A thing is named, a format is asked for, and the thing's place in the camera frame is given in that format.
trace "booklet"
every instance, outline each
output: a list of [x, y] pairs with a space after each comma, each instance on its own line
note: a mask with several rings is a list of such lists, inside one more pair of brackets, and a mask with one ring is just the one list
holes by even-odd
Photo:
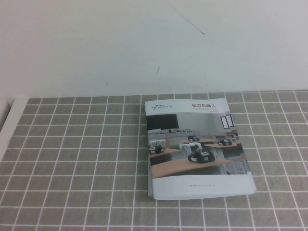
[[225, 98], [145, 102], [148, 195], [157, 200], [257, 189]]

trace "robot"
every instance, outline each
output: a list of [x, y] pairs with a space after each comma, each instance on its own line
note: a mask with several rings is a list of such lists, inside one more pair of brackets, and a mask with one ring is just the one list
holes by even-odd
[[187, 158], [192, 162], [203, 164], [215, 160], [213, 153], [211, 151], [205, 151], [200, 143], [180, 144], [180, 150], [184, 152], [185, 156], [188, 154]]
[[188, 136], [189, 141], [200, 141], [200, 139], [196, 136]]
[[150, 154], [160, 154], [165, 151], [164, 148], [165, 146], [166, 146], [166, 140], [150, 141], [149, 152]]
[[221, 139], [217, 142], [219, 145], [232, 145], [232, 141], [229, 139]]

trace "desk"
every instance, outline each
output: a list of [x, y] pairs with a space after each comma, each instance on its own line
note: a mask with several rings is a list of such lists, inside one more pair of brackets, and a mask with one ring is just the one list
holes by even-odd
[[172, 149], [172, 148], [166, 148], [162, 153], [150, 154], [150, 158], [157, 157], [157, 156], [160, 156], [160, 155], [172, 154], [172, 153], [180, 153], [180, 150]]
[[191, 162], [187, 158], [180, 160], [172, 160], [161, 164], [153, 165], [152, 179], [166, 177], [175, 173], [180, 173], [193, 169], [200, 169], [204, 167], [219, 166], [231, 163], [230, 160], [216, 158], [213, 162], [200, 164], [197, 162]]

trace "white wall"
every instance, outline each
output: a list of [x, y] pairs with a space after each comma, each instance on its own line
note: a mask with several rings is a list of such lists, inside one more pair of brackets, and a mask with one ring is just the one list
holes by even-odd
[[307, 0], [2, 0], [0, 97], [307, 89], [307, 9]]

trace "grid pattern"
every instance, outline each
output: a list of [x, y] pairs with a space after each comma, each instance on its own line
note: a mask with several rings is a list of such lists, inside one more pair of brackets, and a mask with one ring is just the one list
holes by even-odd
[[[257, 192], [149, 198], [144, 102], [219, 97]], [[0, 230], [308, 230], [307, 120], [308, 90], [29, 99], [0, 163]]]

